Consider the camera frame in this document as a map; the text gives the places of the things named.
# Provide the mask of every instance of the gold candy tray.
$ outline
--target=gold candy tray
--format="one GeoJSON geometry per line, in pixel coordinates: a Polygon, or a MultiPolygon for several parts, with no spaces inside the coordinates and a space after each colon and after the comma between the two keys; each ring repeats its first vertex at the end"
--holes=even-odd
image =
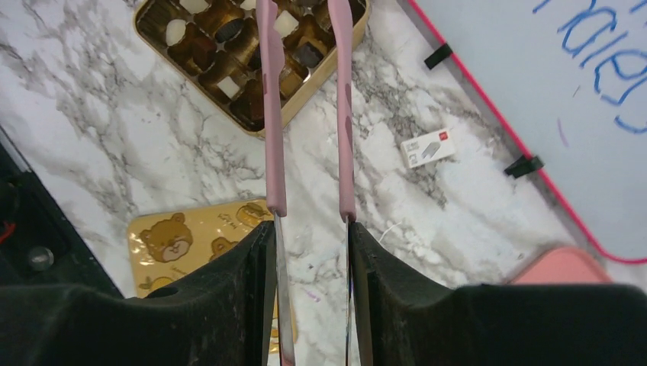
{"type": "MultiPolygon", "coordinates": [[[[337,52],[326,0],[273,1],[275,29],[284,36],[279,88],[285,127],[332,74],[337,52]]],[[[364,37],[369,4],[350,4],[355,49],[364,37]]],[[[237,126],[264,136],[255,5],[256,0],[148,0],[134,23],[140,37],[237,126]]]]}

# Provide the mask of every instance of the metal blade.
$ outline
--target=metal blade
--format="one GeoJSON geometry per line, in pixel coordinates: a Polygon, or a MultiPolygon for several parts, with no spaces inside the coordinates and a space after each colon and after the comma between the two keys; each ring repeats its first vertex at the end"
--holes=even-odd
{"type": "Polygon", "coordinates": [[[346,217],[346,277],[348,281],[348,297],[346,310],[346,366],[350,365],[350,336],[351,336],[351,312],[350,304],[352,299],[352,271],[350,268],[350,220],[346,217]]]}
{"type": "Polygon", "coordinates": [[[276,281],[278,291],[278,352],[281,365],[295,366],[295,339],[292,335],[292,314],[290,311],[290,290],[288,265],[283,244],[283,229],[281,217],[274,212],[274,228],[276,230],[276,281]]]}

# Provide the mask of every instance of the purple mark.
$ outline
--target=purple mark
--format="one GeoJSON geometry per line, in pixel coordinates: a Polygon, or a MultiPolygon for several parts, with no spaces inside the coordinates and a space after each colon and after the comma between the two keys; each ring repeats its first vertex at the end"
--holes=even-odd
{"type": "Polygon", "coordinates": [[[562,139],[564,146],[568,147],[568,141],[566,140],[566,135],[564,135],[564,130],[562,129],[562,121],[557,119],[557,130],[559,131],[559,137],[562,139]]]}
{"type": "Polygon", "coordinates": [[[315,303],[318,303],[319,301],[321,301],[321,297],[318,297],[317,295],[315,295],[315,294],[311,293],[311,292],[310,292],[310,291],[308,291],[308,290],[304,290],[304,291],[305,291],[305,293],[309,296],[309,298],[311,298],[312,300],[314,300],[314,302],[315,302],[315,303]]]}

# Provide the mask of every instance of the cartoon bear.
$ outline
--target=cartoon bear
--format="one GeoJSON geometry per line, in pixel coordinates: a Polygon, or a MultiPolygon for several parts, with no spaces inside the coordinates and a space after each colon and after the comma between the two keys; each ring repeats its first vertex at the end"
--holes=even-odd
{"type": "Polygon", "coordinates": [[[227,240],[227,238],[224,238],[222,236],[214,240],[213,242],[211,242],[211,251],[214,254],[211,256],[211,258],[209,258],[209,262],[228,252],[229,249],[232,249],[236,244],[238,244],[238,242],[230,242],[229,240],[227,240]]]}
{"type": "Polygon", "coordinates": [[[257,227],[266,215],[269,215],[269,212],[253,202],[245,204],[236,212],[238,221],[249,227],[257,227]]]}
{"type": "Polygon", "coordinates": [[[153,259],[167,263],[178,260],[188,252],[193,244],[193,236],[184,219],[183,213],[174,213],[170,219],[159,221],[150,230],[141,232],[140,239],[153,259]]]}

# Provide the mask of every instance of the marble surface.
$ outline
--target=marble surface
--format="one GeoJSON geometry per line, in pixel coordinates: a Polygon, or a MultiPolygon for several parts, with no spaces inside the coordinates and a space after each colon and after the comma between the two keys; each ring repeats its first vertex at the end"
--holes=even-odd
{"type": "MultiPolygon", "coordinates": [[[[0,124],[126,296],[130,220],[265,194],[263,142],[238,130],[134,33],[136,0],[22,0],[0,10],[0,124]]],[[[353,54],[359,220],[450,287],[499,283],[577,245],[394,0],[353,54]],[[404,140],[449,128],[458,152],[407,170],[404,140]]],[[[337,213],[335,77],[285,131],[285,241],[302,364],[342,364],[346,250],[337,213]]],[[[644,267],[607,261],[647,287],[644,267]]],[[[273,357],[271,364],[278,364],[273,357]]]]}

